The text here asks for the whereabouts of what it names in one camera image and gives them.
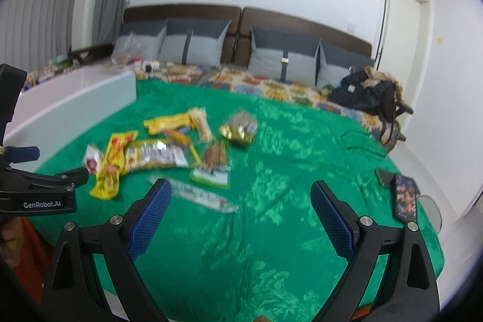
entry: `human hand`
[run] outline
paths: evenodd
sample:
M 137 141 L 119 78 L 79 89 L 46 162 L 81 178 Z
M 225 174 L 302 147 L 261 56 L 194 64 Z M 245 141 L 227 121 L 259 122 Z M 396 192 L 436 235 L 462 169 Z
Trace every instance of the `human hand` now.
M 0 230 L 2 242 L 0 243 L 0 255 L 10 267 L 20 264 L 20 250 L 24 242 L 22 231 L 22 219 L 15 217 L 3 225 Z

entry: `gray pillow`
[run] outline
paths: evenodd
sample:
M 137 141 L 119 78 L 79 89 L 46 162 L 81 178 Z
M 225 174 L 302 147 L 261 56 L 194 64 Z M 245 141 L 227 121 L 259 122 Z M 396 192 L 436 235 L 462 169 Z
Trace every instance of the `gray pillow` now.
M 140 53 L 136 51 L 136 57 L 141 58 L 143 61 L 157 60 L 166 34 L 166 20 L 127 22 L 122 24 L 121 32 L 111 55 L 113 59 L 130 48 L 131 33 L 135 36 L 134 41 L 139 43 L 142 48 Z
M 231 21 L 168 18 L 159 60 L 187 65 L 220 66 Z
M 368 56 L 352 53 L 332 44 L 320 43 L 320 69 L 317 76 L 317 89 L 326 85 L 339 86 L 341 80 L 353 71 L 364 70 L 373 66 L 374 61 Z
M 252 27 L 252 55 L 248 71 L 253 75 L 283 80 L 282 58 L 287 58 L 285 81 L 314 86 L 320 39 Z

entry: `floor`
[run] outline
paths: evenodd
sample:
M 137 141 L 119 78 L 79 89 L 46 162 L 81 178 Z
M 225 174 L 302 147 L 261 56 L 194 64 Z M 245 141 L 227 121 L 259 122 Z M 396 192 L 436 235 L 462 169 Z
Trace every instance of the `floor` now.
M 483 199 L 467 215 L 458 219 L 441 188 L 404 143 L 398 143 L 389 156 L 401 173 L 416 180 L 421 194 L 430 196 L 436 202 L 443 217 L 438 238 L 445 261 L 437 280 L 440 306 L 443 308 L 483 252 Z

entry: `person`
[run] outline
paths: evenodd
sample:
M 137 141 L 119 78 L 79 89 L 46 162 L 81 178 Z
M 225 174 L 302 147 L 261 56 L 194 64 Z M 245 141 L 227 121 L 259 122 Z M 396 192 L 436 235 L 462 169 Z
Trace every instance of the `person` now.
M 14 217 L 0 228 L 0 255 L 14 271 L 30 298 L 40 305 L 51 246 L 25 217 Z

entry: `smartphone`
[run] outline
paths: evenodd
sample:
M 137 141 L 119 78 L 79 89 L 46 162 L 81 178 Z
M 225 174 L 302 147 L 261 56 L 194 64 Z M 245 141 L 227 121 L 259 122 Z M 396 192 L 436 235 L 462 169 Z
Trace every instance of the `smartphone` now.
M 394 172 L 387 172 L 382 169 L 376 169 L 376 176 L 379 179 L 379 184 L 387 189 L 391 188 L 392 181 L 394 179 Z
M 411 177 L 401 174 L 394 175 L 394 214 L 402 222 L 416 222 L 416 196 L 419 190 Z

